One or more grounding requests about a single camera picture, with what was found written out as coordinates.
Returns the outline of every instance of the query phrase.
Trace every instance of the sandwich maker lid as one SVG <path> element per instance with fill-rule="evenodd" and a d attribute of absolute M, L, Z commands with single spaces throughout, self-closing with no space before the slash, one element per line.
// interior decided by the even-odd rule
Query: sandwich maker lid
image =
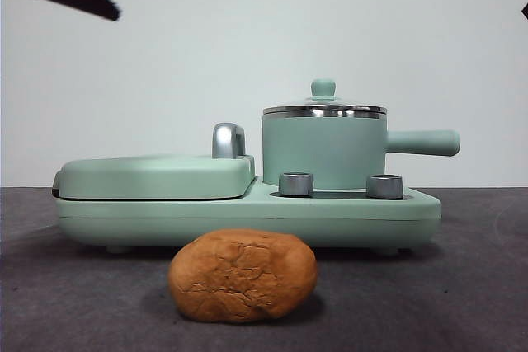
<path fill-rule="evenodd" d="M 254 177 L 248 155 L 77 160 L 57 172 L 53 192 L 80 200 L 225 199 L 243 195 Z"/>

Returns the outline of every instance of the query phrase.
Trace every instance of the mint green appliance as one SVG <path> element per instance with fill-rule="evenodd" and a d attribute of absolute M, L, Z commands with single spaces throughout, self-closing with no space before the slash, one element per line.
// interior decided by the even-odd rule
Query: mint green appliance
<path fill-rule="evenodd" d="M 324 96 L 317 98 L 323 99 L 317 106 L 335 105 L 333 92 L 324 91 L 332 86 L 326 80 L 314 82 L 318 95 L 313 96 Z M 386 114 L 383 108 L 366 107 L 366 113 Z M 323 113 L 268 118 L 265 110 L 264 178 L 255 177 L 243 129 L 230 123 L 214 127 L 210 155 L 69 162 L 57 172 L 53 187 L 59 226 L 72 239 L 113 252 L 132 246 L 183 246 L 219 228 L 288 232 L 310 246 L 390 253 L 428 242 L 441 219 L 439 200 L 403 187 L 399 176 L 385 175 L 384 155 L 452 155 L 458 151 L 458 135 L 401 133 L 391 138 L 385 117 L 365 116 L 359 107 L 311 110 Z M 277 126 L 286 120 L 291 125 Z M 303 152 L 288 140 L 300 146 L 303 139 L 308 142 L 320 134 L 335 146 Z M 354 140 L 356 145 L 349 144 Z M 284 144 L 290 149 L 287 155 L 281 151 Z M 353 164 L 336 163 L 339 152 Z M 337 172 L 339 167 L 345 176 Z"/>

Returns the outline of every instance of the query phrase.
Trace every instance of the gray table surface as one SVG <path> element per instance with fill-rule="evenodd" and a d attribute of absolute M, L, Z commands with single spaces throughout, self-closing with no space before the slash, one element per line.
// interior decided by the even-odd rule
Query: gray table surface
<path fill-rule="evenodd" d="M 431 243 L 392 258 L 316 249 L 301 307 L 227 325 L 177 312 L 177 249 L 109 255 L 61 234 L 49 189 L 2 189 L 2 351 L 527 351 L 528 189 L 421 191 L 442 202 Z"/>

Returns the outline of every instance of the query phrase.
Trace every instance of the pot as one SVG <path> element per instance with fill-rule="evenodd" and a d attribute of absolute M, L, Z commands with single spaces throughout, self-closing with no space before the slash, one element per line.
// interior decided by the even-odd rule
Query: pot
<path fill-rule="evenodd" d="M 264 110 L 267 184 L 278 185 L 284 172 L 308 172 L 317 189 L 362 189 L 368 176 L 384 174 L 386 153 L 454 156 L 460 149 L 455 131 L 387 132 L 384 107 L 343 103 L 329 79 L 311 87 L 304 103 Z"/>

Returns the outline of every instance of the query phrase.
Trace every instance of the stainless steel rim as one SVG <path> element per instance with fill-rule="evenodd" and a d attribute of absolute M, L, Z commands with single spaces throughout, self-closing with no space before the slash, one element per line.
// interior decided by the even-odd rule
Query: stainless steel rim
<path fill-rule="evenodd" d="M 363 110 L 290 110 L 266 113 L 264 118 L 289 118 L 289 117 L 348 117 L 357 119 L 386 119 L 385 113 L 377 113 Z"/>
<path fill-rule="evenodd" d="M 379 106 L 370 106 L 370 105 L 339 105 L 333 103 L 310 103 L 305 105 L 294 105 L 294 106 L 276 106 L 268 107 L 264 109 L 264 114 L 269 115 L 272 113 L 290 113 L 296 111 L 359 111 L 365 113 L 381 113 L 386 115 L 387 109 Z"/>

